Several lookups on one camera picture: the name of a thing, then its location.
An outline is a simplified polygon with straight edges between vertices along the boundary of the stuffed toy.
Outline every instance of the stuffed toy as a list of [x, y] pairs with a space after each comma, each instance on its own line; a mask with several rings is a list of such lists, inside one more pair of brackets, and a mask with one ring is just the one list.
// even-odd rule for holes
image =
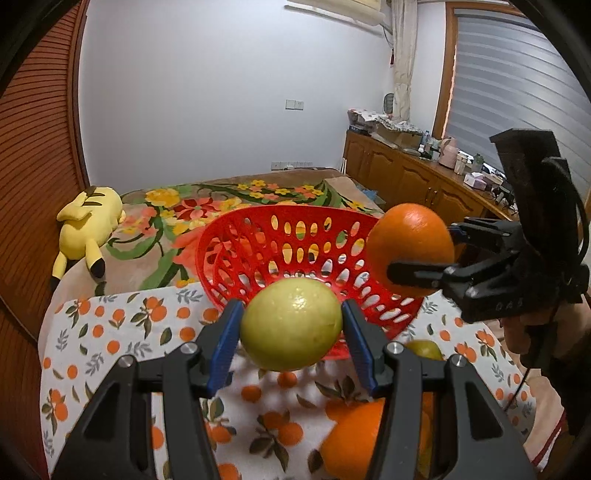
[[90, 187], [57, 214], [64, 222], [60, 232], [60, 252], [53, 264], [51, 288], [55, 290], [66, 272], [68, 260], [86, 258], [95, 278], [105, 276], [105, 260], [100, 248], [125, 220], [123, 203], [109, 187]]

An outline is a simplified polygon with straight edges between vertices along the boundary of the tissue box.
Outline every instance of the tissue box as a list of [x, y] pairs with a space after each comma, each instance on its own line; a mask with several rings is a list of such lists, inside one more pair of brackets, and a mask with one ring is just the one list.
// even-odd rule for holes
[[482, 173], [469, 173], [464, 177], [464, 183], [476, 190], [485, 190], [486, 182], [482, 178]]

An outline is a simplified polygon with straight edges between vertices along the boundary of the red plastic basket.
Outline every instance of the red plastic basket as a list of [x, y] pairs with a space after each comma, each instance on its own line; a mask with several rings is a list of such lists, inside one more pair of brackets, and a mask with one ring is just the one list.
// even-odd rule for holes
[[[285, 277], [318, 278], [341, 300], [356, 300], [367, 321], [393, 339], [416, 317], [423, 298], [402, 299], [371, 278], [364, 246], [377, 221], [352, 210], [303, 205], [233, 210], [203, 231], [196, 255], [199, 280], [222, 309], [230, 299], [248, 304]], [[341, 338], [325, 359], [348, 357]]]

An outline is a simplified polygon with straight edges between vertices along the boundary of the window blind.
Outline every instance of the window blind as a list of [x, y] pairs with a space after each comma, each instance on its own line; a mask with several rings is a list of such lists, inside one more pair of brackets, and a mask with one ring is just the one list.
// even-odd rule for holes
[[591, 185], [591, 103], [566, 62], [526, 18], [460, 8], [455, 14], [446, 135], [501, 169], [489, 137], [509, 128], [552, 130], [585, 198]]

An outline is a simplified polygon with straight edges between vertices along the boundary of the curtain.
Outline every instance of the curtain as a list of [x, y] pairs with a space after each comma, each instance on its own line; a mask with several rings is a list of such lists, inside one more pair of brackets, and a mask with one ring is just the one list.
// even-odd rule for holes
[[417, 0], [392, 0], [394, 36], [393, 120], [410, 119], [410, 82], [417, 49]]

